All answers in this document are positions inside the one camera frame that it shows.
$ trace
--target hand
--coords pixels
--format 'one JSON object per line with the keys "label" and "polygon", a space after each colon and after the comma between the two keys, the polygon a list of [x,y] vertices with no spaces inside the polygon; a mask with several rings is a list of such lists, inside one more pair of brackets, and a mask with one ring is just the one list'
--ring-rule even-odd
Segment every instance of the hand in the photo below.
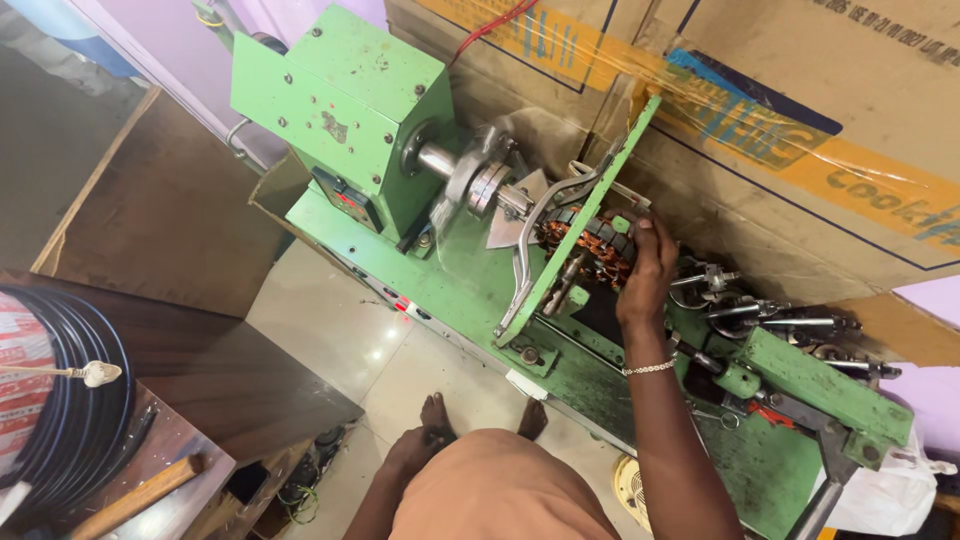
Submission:
{"label": "hand", "polygon": [[403,481],[410,481],[444,446],[444,439],[423,426],[405,431],[394,443],[383,468],[396,472]]}
{"label": "hand", "polygon": [[636,264],[620,290],[616,319],[628,341],[638,335],[663,339],[663,304],[673,281],[677,244],[653,213],[637,219],[631,229]]}

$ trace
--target packing tape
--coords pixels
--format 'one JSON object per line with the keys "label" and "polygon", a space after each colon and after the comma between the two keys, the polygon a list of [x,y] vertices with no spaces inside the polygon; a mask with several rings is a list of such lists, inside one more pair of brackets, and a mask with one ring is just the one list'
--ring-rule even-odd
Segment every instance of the packing tape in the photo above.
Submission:
{"label": "packing tape", "polygon": [[[415,1],[468,29],[479,28],[516,4],[513,0]],[[778,114],[540,4],[483,39],[600,91],[608,90],[620,73],[657,86],[663,96],[660,119],[699,134],[725,153],[842,209],[960,257],[960,184]]]}

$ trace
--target black cable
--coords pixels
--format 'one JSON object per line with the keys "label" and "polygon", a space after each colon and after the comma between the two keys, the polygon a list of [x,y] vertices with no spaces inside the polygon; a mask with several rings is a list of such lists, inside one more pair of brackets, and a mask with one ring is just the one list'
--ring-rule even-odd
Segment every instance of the black cable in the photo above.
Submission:
{"label": "black cable", "polygon": [[57,290],[0,285],[0,292],[17,299],[47,330],[58,368],[83,368],[99,360],[123,369],[120,379],[97,388],[80,379],[54,377],[30,439],[12,470],[0,478],[0,488],[21,480],[33,486],[11,517],[26,527],[69,511],[109,482],[151,422],[141,421],[128,440],[133,373],[116,331],[100,311]]}

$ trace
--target bolt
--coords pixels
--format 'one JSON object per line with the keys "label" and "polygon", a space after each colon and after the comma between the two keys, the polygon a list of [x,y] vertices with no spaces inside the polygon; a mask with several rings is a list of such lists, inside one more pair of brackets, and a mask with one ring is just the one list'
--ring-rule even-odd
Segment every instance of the bolt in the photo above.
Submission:
{"label": "bolt", "polygon": [[534,365],[537,363],[537,360],[540,359],[540,353],[533,347],[526,347],[523,351],[520,351],[520,359],[523,360],[525,364]]}
{"label": "bolt", "polygon": [[866,457],[868,461],[877,461],[880,459],[880,452],[872,446],[865,446],[863,447],[863,456]]}

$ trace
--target bare foot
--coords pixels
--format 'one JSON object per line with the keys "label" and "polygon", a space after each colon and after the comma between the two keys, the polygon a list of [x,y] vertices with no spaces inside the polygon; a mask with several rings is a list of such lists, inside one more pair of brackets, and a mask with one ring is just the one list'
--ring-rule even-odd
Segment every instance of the bare foot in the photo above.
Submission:
{"label": "bare foot", "polygon": [[442,438],[444,446],[457,440],[457,434],[453,432],[450,419],[446,416],[444,395],[440,392],[426,397],[420,410],[420,422],[432,436]]}
{"label": "bare foot", "polygon": [[537,437],[543,433],[546,428],[546,411],[543,410],[543,404],[539,400],[529,398],[527,408],[523,410],[523,418],[520,419],[520,427],[516,429],[516,434],[531,441],[536,441]]}

